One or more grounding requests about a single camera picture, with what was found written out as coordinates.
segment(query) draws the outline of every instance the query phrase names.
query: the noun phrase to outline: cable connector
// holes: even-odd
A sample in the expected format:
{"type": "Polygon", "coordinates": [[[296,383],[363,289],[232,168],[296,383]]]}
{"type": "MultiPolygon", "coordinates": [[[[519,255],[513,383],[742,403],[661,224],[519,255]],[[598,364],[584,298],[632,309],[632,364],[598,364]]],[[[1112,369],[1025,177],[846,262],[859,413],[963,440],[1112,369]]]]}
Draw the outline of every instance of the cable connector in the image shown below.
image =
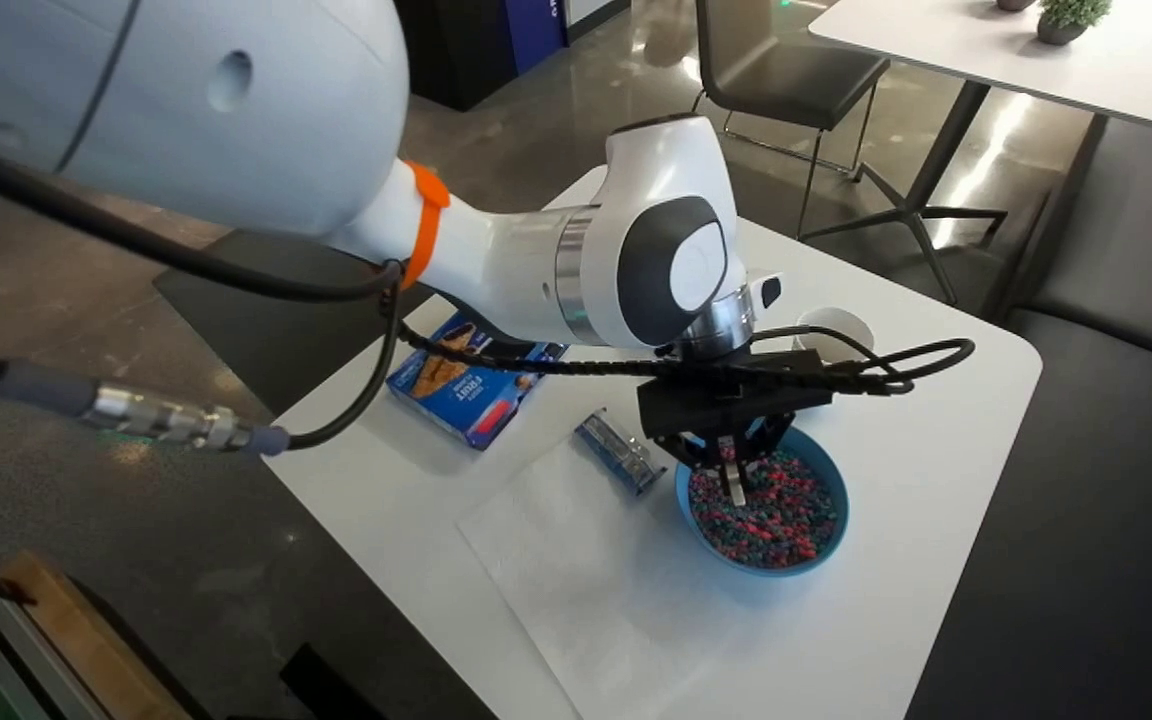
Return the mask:
{"type": "Polygon", "coordinates": [[[85,420],[157,444],[191,444],[191,447],[259,453],[259,456],[282,456],[287,447],[284,428],[240,423],[240,415],[226,403],[199,409],[125,383],[96,383],[96,400],[85,413],[85,420]]]}

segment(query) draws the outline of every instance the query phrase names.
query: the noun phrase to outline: blue bowl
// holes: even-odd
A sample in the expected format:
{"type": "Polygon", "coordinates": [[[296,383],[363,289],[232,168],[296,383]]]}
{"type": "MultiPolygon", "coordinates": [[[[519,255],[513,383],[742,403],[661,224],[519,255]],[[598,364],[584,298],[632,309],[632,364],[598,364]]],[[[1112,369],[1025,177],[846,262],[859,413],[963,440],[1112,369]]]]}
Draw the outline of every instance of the blue bowl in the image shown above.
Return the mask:
{"type": "Polygon", "coordinates": [[[839,550],[839,542],[847,532],[847,484],[846,484],[839,469],[829,459],[829,453],[814,437],[805,437],[795,428],[788,428],[779,437],[772,456],[775,459],[793,459],[795,456],[809,469],[809,475],[820,484],[820,491],[831,499],[831,532],[817,538],[817,555],[814,560],[802,560],[802,564],[742,564],[736,555],[723,555],[721,550],[708,543],[708,538],[699,532],[699,523],[692,516],[692,499],[687,499],[692,469],[687,465],[675,469],[675,484],[671,490],[675,490],[675,506],[681,506],[692,538],[704,543],[708,555],[715,555],[723,564],[736,564],[745,574],[756,574],[756,576],[802,576],[802,574],[824,564],[839,550]]]}

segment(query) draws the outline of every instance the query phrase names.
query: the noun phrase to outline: gray floor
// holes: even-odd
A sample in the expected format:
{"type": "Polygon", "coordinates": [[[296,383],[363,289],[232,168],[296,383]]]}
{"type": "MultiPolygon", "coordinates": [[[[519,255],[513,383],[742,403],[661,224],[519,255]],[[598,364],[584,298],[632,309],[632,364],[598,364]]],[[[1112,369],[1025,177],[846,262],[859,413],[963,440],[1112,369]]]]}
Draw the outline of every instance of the gray floor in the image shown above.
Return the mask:
{"type": "MultiPolygon", "coordinates": [[[[785,12],[785,26],[788,35],[802,34],[805,7],[785,12]]],[[[947,77],[893,68],[863,159],[907,185],[952,92],[947,77]]],[[[406,157],[432,163],[479,209],[539,209],[599,163],[613,127],[684,112],[692,97],[687,4],[638,0],[474,112],[413,102],[406,157]]],[[[995,204],[1013,222],[993,248],[972,245],[977,229],[941,233],[944,269],[968,294],[968,309],[984,302],[1042,196],[1064,177],[1083,124],[1083,112],[1013,92],[995,92],[980,112],[941,202],[995,204]]],[[[802,127],[762,120],[732,127],[779,149],[809,140],[802,127]]],[[[854,135],[855,124],[839,127],[831,153],[846,157],[854,135]]],[[[745,143],[728,143],[728,159],[742,212],[788,233],[805,168],[745,143]]],[[[196,248],[222,237],[207,224],[119,209],[196,248]]],[[[882,196],[820,185],[814,217],[824,224],[863,209],[882,209],[882,196]]],[[[931,289],[902,229],[831,237],[824,248],[931,289]]],[[[157,273],[0,202],[0,354],[274,415],[282,400],[255,396],[240,364],[213,354],[157,294],[157,273]]],[[[232,328],[269,332],[243,311],[232,328]]],[[[266,354],[296,364],[319,350],[306,336],[269,336],[266,354]]],[[[394,718],[479,713],[255,459],[127,447],[0,403],[0,564],[20,550],[54,555],[109,602],[213,718],[300,718],[278,682],[296,643],[318,643],[394,718]]]]}

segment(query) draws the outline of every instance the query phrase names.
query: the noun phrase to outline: black chair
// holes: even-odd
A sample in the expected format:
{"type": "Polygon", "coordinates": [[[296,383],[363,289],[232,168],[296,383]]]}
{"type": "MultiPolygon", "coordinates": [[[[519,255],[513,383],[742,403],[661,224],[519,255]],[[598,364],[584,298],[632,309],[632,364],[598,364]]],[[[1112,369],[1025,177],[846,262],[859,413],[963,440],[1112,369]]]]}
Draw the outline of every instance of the black chair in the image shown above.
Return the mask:
{"type": "MultiPolygon", "coordinates": [[[[863,177],[888,196],[898,194],[888,180],[882,180],[867,163],[859,163],[859,143],[867,131],[877,84],[888,71],[888,62],[817,46],[817,40],[779,40],[775,35],[775,0],[698,0],[698,40],[699,40],[699,84],[714,104],[721,104],[728,117],[764,117],[785,120],[802,127],[817,127],[814,153],[772,149],[795,159],[809,159],[809,185],[802,202],[795,233],[809,224],[809,202],[817,185],[820,140],[837,124],[854,117],[854,109],[863,102],[863,120],[855,135],[854,163],[829,163],[831,173],[846,173],[854,185],[863,177]]],[[[931,266],[931,276],[944,298],[947,286],[941,276],[931,245],[922,245],[923,262],[931,266]]]]}

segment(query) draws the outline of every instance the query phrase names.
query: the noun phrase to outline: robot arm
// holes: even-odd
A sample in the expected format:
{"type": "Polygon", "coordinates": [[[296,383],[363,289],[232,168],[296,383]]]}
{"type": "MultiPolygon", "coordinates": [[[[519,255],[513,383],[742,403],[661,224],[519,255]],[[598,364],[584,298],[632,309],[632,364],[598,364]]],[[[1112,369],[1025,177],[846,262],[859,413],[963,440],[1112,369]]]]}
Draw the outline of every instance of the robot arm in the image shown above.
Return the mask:
{"type": "MultiPolygon", "coordinates": [[[[0,157],[216,224],[407,262],[406,112],[387,0],[0,0],[0,157]]],[[[745,286],[732,229],[708,120],[645,124],[610,140],[588,209],[453,202],[423,286],[518,339],[708,350],[698,316],[745,286]]],[[[747,336],[721,328],[715,354],[747,336]]]]}

